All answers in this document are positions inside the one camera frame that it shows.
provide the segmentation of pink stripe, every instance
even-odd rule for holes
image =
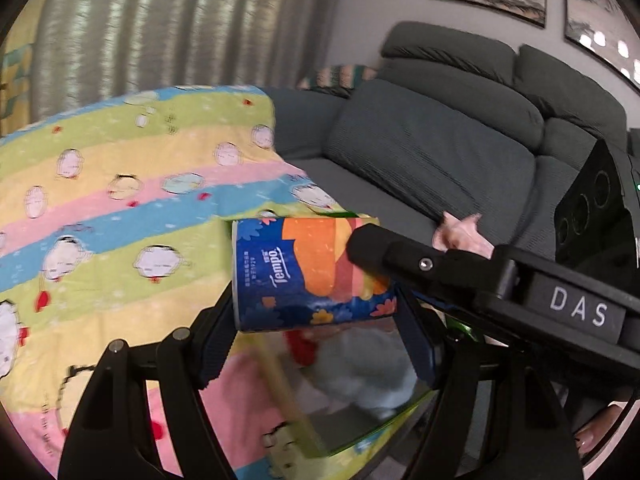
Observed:
[[[262,436],[281,424],[283,418],[271,399],[258,363],[249,354],[236,354],[227,359],[220,377],[211,381],[200,395],[233,469],[265,456]],[[150,390],[148,399],[152,423],[159,431],[156,446],[162,468],[181,476],[159,389]],[[58,426],[55,410],[9,413],[9,417],[31,452],[51,475],[57,477],[65,436]]]
[[[221,184],[248,184],[274,180],[283,174],[305,175],[305,172],[286,162],[250,162],[242,166],[208,166],[191,172],[204,177],[203,187]],[[112,200],[106,190],[97,191],[62,206],[50,208],[40,218],[24,218],[6,225],[4,254],[12,253],[29,244],[49,236],[62,226],[87,221],[97,216],[116,213],[127,207],[131,200],[143,204],[173,196],[162,189],[162,184],[171,175],[145,181],[140,193],[130,200]]]

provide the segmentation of sofa headrest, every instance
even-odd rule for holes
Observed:
[[[399,22],[389,32],[381,54],[443,63],[513,85],[516,53],[509,45],[453,28]]]
[[[626,150],[623,106],[593,79],[559,59],[532,46],[521,46],[514,87],[545,119],[563,119]]]

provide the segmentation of camera lens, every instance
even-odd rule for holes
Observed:
[[[610,191],[609,175],[604,171],[599,171],[596,175],[596,181],[593,184],[593,201],[596,207],[604,207],[607,205]]]
[[[566,218],[563,218],[558,225],[556,236],[558,237],[558,244],[562,245],[566,242],[566,237],[569,234],[569,222]]]
[[[587,197],[580,195],[571,215],[571,222],[577,235],[582,234],[589,223],[589,202]]]

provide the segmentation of pink plush toy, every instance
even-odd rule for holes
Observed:
[[[478,220],[480,217],[481,214],[475,214],[466,217],[464,220],[458,220],[455,216],[445,211],[442,223],[433,234],[431,242],[433,248],[439,251],[459,249],[480,254],[485,258],[491,258],[494,246],[478,232]]]

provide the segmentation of fingernail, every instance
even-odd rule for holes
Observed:
[[[593,433],[590,430],[583,430],[575,435],[575,445],[578,447],[580,454],[588,453],[593,443]]]

